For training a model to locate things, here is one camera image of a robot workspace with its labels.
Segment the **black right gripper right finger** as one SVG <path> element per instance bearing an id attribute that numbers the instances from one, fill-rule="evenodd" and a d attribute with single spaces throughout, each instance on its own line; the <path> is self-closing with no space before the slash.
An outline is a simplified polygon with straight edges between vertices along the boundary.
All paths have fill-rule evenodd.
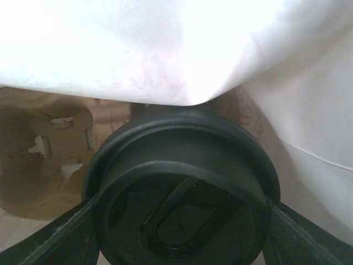
<path id="1" fill-rule="evenodd" d="M 323 230 L 282 202 L 271 210 L 263 248 L 266 264 L 352 264 L 352 246 Z"/>

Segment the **black plastic cup lid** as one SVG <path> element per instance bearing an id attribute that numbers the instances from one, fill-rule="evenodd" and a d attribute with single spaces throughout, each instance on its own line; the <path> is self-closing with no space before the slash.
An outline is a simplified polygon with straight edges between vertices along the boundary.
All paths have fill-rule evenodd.
<path id="1" fill-rule="evenodd" d="M 82 197 L 111 264 L 251 264 L 279 178 L 257 140 L 208 109 L 148 108 L 95 153 Z"/>

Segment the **brown pulp two-cup carrier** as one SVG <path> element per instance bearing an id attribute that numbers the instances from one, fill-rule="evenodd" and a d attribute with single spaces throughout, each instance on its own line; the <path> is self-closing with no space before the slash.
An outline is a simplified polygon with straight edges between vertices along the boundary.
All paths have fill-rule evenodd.
<path id="1" fill-rule="evenodd" d="M 81 201 L 101 144 L 131 119 L 131 104 L 1 89 L 1 208 L 47 220 Z"/>

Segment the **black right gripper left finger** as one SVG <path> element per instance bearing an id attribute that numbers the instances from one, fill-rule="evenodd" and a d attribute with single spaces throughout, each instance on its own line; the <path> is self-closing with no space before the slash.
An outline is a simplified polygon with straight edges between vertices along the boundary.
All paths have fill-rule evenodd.
<path id="1" fill-rule="evenodd" d="M 96 196 L 84 200 L 38 232 L 9 248 L 10 264 L 97 264 L 93 209 Z"/>

